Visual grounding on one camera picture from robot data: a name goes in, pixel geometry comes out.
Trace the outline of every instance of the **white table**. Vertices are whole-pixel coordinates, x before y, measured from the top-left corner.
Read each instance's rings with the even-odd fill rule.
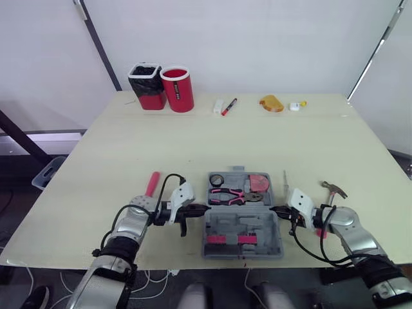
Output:
[[[342,95],[278,95],[285,105],[307,100],[299,112],[275,114],[259,106],[264,94],[195,95],[184,114],[143,111],[131,92],[119,92],[89,128],[40,195],[0,257],[2,265],[87,268],[117,210],[143,194],[153,171],[177,172],[205,202],[207,173],[244,165],[267,172],[279,203],[283,170],[320,204],[326,180],[348,193],[340,206],[355,209],[396,263],[412,262],[412,184]],[[217,98],[238,103],[227,116],[212,114]],[[164,198],[176,187],[170,181]],[[324,267],[305,254],[281,222],[285,256],[278,261],[206,260],[201,256],[202,219],[188,220],[187,237],[178,225],[150,227],[136,263],[140,269],[214,267]],[[301,242],[319,253],[319,238],[299,229]],[[340,241],[325,241],[331,258],[341,258]]]

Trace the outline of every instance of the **white cord on floor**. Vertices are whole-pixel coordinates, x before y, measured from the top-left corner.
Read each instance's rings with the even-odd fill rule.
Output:
[[[67,290],[67,292],[69,292],[70,294],[73,294],[73,291],[70,290],[70,289],[67,287],[66,283],[64,282],[64,280],[63,280],[63,273],[62,273],[62,272],[60,272],[60,280],[62,281],[62,284],[63,284],[64,288]]]
[[[162,290],[157,293],[156,295],[153,296],[147,296],[147,297],[130,297],[129,299],[153,299],[156,298],[158,296],[161,296],[161,294],[165,291],[166,287],[167,287],[167,281],[169,279],[169,271],[167,271],[167,276],[166,276],[166,282],[165,285],[163,286]]]
[[[69,297],[71,297],[71,294],[70,294],[70,295],[66,295],[66,296],[60,298],[58,301],[56,301],[56,302],[53,304],[53,306],[50,307],[50,309],[53,309],[53,308],[56,307],[58,304],[60,304],[63,300],[65,300],[65,299],[67,299],[67,298],[69,298]]]
[[[149,274],[147,274],[147,272],[146,272],[146,270],[145,270],[145,271],[144,271],[144,274],[146,275],[146,278],[148,278],[148,280],[149,280],[150,282],[153,282],[153,283],[159,283],[159,282],[165,281],[166,278],[167,278],[167,276],[169,275],[169,271],[166,270],[166,276],[164,276],[163,278],[161,278],[161,279],[159,279],[159,280],[153,280],[153,279],[150,278],[150,270],[148,270],[148,272],[149,272]]]
[[[247,278],[248,278],[248,276],[249,276],[250,270],[251,270],[251,268],[249,268],[249,269],[247,270],[247,273],[246,273],[246,277],[245,277],[245,288],[246,288],[250,293],[252,293],[253,295],[255,295],[256,299],[258,299],[258,301],[260,302],[260,304],[262,305],[262,307],[263,307],[264,309],[268,309],[268,307],[266,307],[266,305],[265,305],[265,304],[263,303],[263,301],[260,299],[260,297],[258,296],[258,294],[257,294],[255,291],[253,291],[253,289],[249,288],[249,287],[246,285]]]
[[[144,271],[144,274],[146,275],[146,278],[147,278],[146,284],[145,284],[144,286],[142,286],[141,288],[138,288],[138,289],[136,289],[136,290],[131,291],[131,293],[135,293],[135,292],[139,292],[139,291],[144,290],[144,289],[149,285],[150,282],[152,282],[152,283],[160,283],[160,282],[162,282],[162,281],[165,281],[165,280],[167,279],[167,276],[169,275],[169,271],[168,271],[168,270],[166,270],[166,271],[167,271],[167,272],[166,272],[166,276],[164,276],[163,278],[161,278],[161,279],[159,279],[159,280],[154,280],[154,279],[151,279],[151,278],[150,278],[150,270],[145,270],[145,271]]]
[[[34,277],[32,272],[30,271],[30,269],[28,267],[26,267],[28,275],[30,276],[30,279],[32,280],[32,283],[30,285],[30,290],[28,291],[28,295],[30,295],[33,292],[33,286],[34,286]]]
[[[150,283],[150,270],[148,270],[149,275],[146,274],[146,271],[144,272],[144,274],[146,275],[147,281],[146,284],[144,286],[142,286],[141,288],[138,288],[137,290],[133,290],[131,291],[131,293],[135,293],[135,292],[139,292],[141,290],[144,290]]]

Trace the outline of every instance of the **marker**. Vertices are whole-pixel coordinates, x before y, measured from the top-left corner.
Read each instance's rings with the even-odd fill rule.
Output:
[[[227,106],[227,108],[225,108],[225,110],[221,112],[221,115],[225,116],[227,112],[229,111],[229,109],[231,109],[232,106],[236,103],[236,101],[237,101],[237,98],[234,98],[233,101]]]

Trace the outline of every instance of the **white eraser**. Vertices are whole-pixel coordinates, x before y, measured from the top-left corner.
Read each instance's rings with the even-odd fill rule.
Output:
[[[292,102],[289,103],[289,110],[290,111],[299,111],[299,108],[301,108],[301,105],[297,102]]]
[[[222,98],[219,98],[218,100],[216,100],[216,103],[214,104],[214,107],[213,107],[213,113],[220,114],[221,109],[223,107],[223,103],[225,103],[225,101]]]

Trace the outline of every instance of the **orange food item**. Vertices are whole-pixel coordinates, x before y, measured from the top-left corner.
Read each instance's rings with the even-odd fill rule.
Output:
[[[274,95],[267,95],[263,97],[259,101],[259,104],[262,105],[265,110],[273,111],[275,113],[278,113],[285,108]]]

